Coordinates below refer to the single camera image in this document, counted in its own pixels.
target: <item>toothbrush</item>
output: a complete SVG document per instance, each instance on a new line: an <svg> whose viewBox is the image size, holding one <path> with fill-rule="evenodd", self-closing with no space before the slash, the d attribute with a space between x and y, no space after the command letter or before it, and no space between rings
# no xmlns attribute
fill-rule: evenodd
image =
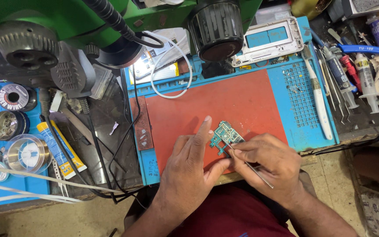
<svg viewBox="0 0 379 237"><path fill-rule="evenodd" d="M302 50L301 54L308 68L309 77L311 78L311 85L313 87L314 100L315 100L315 109L317 110L318 119L320 121L321 127L323 128L325 137L328 140L332 140L333 135L330 128L327 111L325 110L323 92L321 91L321 87L320 87L320 83L318 82L317 75L315 74L313 68L309 64L309 59L312 58L312 54L309 51L308 45L304 46L304 49Z"/></svg>

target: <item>solder wire spool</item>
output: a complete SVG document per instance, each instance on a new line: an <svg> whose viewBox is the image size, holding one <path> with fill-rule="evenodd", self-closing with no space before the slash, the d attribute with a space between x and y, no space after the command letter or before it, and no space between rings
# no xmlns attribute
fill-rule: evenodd
<svg viewBox="0 0 379 237"><path fill-rule="evenodd" d="M38 104L35 90L18 84L8 84L0 89L0 105L10 111L30 111Z"/></svg>
<svg viewBox="0 0 379 237"><path fill-rule="evenodd" d="M45 141L30 134L14 137L3 156L4 163L12 170L39 174L50 164L49 148Z"/></svg>

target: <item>finger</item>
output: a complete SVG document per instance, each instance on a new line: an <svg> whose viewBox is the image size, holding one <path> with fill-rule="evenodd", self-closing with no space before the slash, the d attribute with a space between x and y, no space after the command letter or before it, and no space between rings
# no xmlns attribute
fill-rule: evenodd
<svg viewBox="0 0 379 237"><path fill-rule="evenodd" d="M185 146L187 141L190 139L192 135L181 135L176 139L176 142L173 146L172 155L177 156L181 153L182 148Z"/></svg>
<svg viewBox="0 0 379 237"><path fill-rule="evenodd" d="M206 186L213 188L220 175L222 175L223 172L229 168L231 163L232 160L230 158L225 158L219 160L216 164L210 167L210 169L204 173L204 181Z"/></svg>
<svg viewBox="0 0 379 237"><path fill-rule="evenodd" d="M264 166L266 169L270 170L272 173L274 173L279 168L280 163L283 161L281 158L282 153L281 151L277 150L277 148L257 148L251 151L241 151L239 149L235 149L233 151L233 155L244 162L257 162Z"/></svg>
<svg viewBox="0 0 379 237"><path fill-rule="evenodd" d="M264 180L262 180L254 170L245 164L245 161L238 159L234 155L234 151L229 150L229 154L232 157L233 168L246 180L249 185L257 189L263 189L266 186L268 187L266 182L264 182Z"/></svg>
<svg viewBox="0 0 379 237"><path fill-rule="evenodd" d="M191 148L189 149L188 162L194 164L203 164L204 151L206 150L206 143L211 139L212 132L211 127L211 117L208 115L200 128L198 129L197 134L192 139Z"/></svg>
<svg viewBox="0 0 379 237"><path fill-rule="evenodd" d="M195 135L191 135L191 137L188 139L187 143L182 148L181 153L180 153L181 157L184 157L185 159L187 159L188 156L190 155L191 144L192 144L192 140L194 139L194 136Z"/></svg>
<svg viewBox="0 0 379 237"><path fill-rule="evenodd" d="M263 133L261 135L257 135L250 139L250 141L247 141L245 143L235 143L232 144L232 147L234 149L239 149L243 151L249 151L254 149L256 145L262 145L262 146L275 146L281 149L292 149L282 141L280 141L277 137L271 135L270 133Z"/></svg>
<svg viewBox="0 0 379 237"><path fill-rule="evenodd" d="M207 142L210 141L213 138L213 133L214 132L212 130L208 131L208 140L207 140ZM182 148L181 156L185 157L186 159L190 155L190 149L191 149L192 139L194 138L194 136L195 135L189 135L189 139L188 139L187 143Z"/></svg>

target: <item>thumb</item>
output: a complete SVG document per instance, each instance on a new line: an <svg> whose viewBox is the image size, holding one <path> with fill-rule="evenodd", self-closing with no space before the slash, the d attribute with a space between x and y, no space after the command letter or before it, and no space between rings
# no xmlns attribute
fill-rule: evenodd
<svg viewBox="0 0 379 237"><path fill-rule="evenodd" d="M230 158L221 159L216 164L214 164L208 171L206 171L204 173L204 181L206 182L206 186L213 188L220 175L222 175L223 172L227 168L229 168L230 164Z"/></svg>

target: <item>white cable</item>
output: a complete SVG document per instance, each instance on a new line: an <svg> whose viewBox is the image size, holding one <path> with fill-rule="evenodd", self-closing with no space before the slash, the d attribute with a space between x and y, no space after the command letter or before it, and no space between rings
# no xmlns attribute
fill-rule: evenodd
<svg viewBox="0 0 379 237"><path fill-rule="evenodd" d="M155 34L155 33L152 33L152 32L149 32L147 31L147 33L149 35L152 35L152 36L155 36L157 38L163 38L165 40L167 40L169 43L171 43L173 46L170 47L169 49L166 50L166 52L164 52L161 57L159 58L159 60L155 63L155 66L153 67L152 69L152 72L150 74L150 82L152 84L152 88L153 90L155 90L156 94L160 95L161 97L163 98L167 98L167 99L175 99L175 98L178 98L180 96L182 96L183 94L185 94L185 92L187 92L188 88L190 87L191 85L191 81L192 81L192 66L190 64L190 61L188 60L187 56L185 55L185 53L182 51L182 49L180 47L177 46L177 44L179 44L180 42L182 42L182 40L184 40L186 37L183 37L177 44L175 44L174 42L172 42L172 40L170 40L169 38L167 37L164 37L162 35L158 35L158 34ZM187 88L185 88L181 94L178 94L178 95L175 95L175 96L167 96L167 95L164 95L164 94L161 94L160 92L157 91L156 87L155 87L155 84L153 83L153 75L155 73L155 69L158 65L158 63L162 60L162 58L169 52L171 51L172 49L174 48L177 48L179 50L179 52L181 52L182 56L185 58L185 61L187 61L187 64L188 64L188 69L189 69L189 82L188 82L188 85L187 85Z"/></svg>
<svg viewBox="0 0 379 237"><path fill-rule="evenodd" d="M45 180L49 180L49 181L57 182L57 183L65 183L65 184L68 184L71 186L76 186L76 187L81 187L81 188L97 189L97 190L102 190L102 191L108 191L108 192L123 194L123 192L119 191L119 190L106 189L106 188L101 188L101 187L91 186L91 185L85 185L85 184L80 184L80 183L73 183L73 182L69 182L66 180L60 180L60 179L56 179L56 178L51 178L51 177L47 177L47 176L43 176L43 175L37 175L37 174L32 174L32 173L27 173L27 172L22 172L22 171L17 171L17 170L9 170L9 169L5 169L5 168L1 168L1 167L0 167L0 171L10 173L10 174L14 174L14 175L24 175L24 176L30 176L30 177L45 179Z"/></svg>
<svg viewBox="0 0 379 237"><path fill-rule="evenodd" d="M45 196L45 195L43 195L43 194L18 194L18 195L11 195L11 196L0 197L0 202L11 200L11 199L26 198L26 197L39 197L39 198L42 198L42 199L47 199L47 198L45 198L43 196ZM74 204L75 203L75 202L65 201L63 199L57 199L55 201L69 203L69 204Z"/></svg>
<svg viewBox="0 0 379 237"><path fill-rule="evenodd" d="M19 194L33 195L33 197L38 197L38 198L47 199L47 200L51 200L51 201L57 201L57 202L65 202L65 203L71 203L71 204L76 203L76 202L85 202L84 200L74 199L71 197L47 195L47 194L35 194L35 193L28 192L28 191L22 191L22 190L13 189L13 188L4 187L4 186L0 186L0 189L6 190L6 191L11 191L11 192L16 192Z"/></svg>

